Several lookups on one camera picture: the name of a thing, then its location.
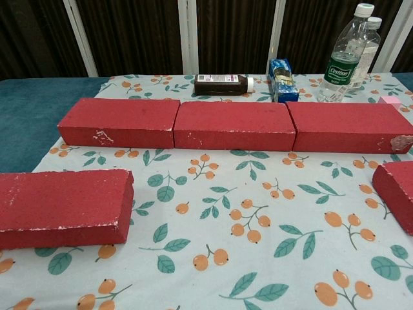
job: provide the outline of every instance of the plastic water bottle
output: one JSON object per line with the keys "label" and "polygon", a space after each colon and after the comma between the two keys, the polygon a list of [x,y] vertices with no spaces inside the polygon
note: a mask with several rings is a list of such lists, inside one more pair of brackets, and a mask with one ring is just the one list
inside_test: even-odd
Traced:
{"label": "plastic water bottle", "polygon": [[377,30],[380,28],[381,18],[369,17],[368,18],[368,32],[367,32],[367,43],[364,51],[360,57],[360,62],[354,69],[353,76],[350,80],[350,85],[348,89],[359,88],[367,75],[368,69],[370,68],[374,56],[379,49],[380,35]]}
{"label": "plastic water bottle", "polygon": [[317,100],[341,102],[367,43],[367,19],[374,5],[360,3],[354,18],[340,33],[334,45]]}

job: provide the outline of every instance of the green label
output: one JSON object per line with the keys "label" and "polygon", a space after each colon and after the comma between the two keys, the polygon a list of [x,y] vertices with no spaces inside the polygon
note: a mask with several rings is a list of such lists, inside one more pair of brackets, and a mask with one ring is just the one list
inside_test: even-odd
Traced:
{"label": "green label", "polygon": [[324,78],[327,82],[335,85],[347,85],[354,73],[357,63],[342,63],[330,58]]}

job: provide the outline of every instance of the blue snack package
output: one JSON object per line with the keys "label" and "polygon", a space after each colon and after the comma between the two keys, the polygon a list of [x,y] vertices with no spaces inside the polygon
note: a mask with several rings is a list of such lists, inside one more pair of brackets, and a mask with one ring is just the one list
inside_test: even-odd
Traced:
{"label": "blue snack package", "polygon": [[287,59],[271,59],[268,76],[274,102],[298,101],[299,92],[292,79],[291,66]]}

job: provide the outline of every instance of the bottle label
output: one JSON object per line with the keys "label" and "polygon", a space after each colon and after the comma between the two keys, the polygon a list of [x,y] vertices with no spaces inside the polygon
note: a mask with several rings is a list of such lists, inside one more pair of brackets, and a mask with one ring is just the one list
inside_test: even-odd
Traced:
{"label": "bottle label", "polygon": [[198,82],[225,82],[225,83],[237,83],[238,75],[237,74],[199,74]]}
{"label": "bottle label", "polygon": [[367,75],[368,69],[373,62],[374,55],[379,48],[379,45],[369,46],[364,49],[363,54],[361,55],[359,64],[354,70],[354,74],[350,80],[349,88],[359,88],[364,81],[365,76]]}
{"label": "bottle label", "polygon": [[356,66],[357,63],[343,63],[331,57],[324,78],[335,85],[347,85]]}

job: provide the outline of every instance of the pink object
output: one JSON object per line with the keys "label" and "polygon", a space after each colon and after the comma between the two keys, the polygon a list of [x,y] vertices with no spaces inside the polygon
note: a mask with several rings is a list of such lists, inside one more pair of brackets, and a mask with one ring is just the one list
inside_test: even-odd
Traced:
{"label": "pink object", "polygon": [[381,96],[377,103],[388,103],[389,105],[392,105],[396,110],[398,110],[401,106],[401,102],[396,96]]}

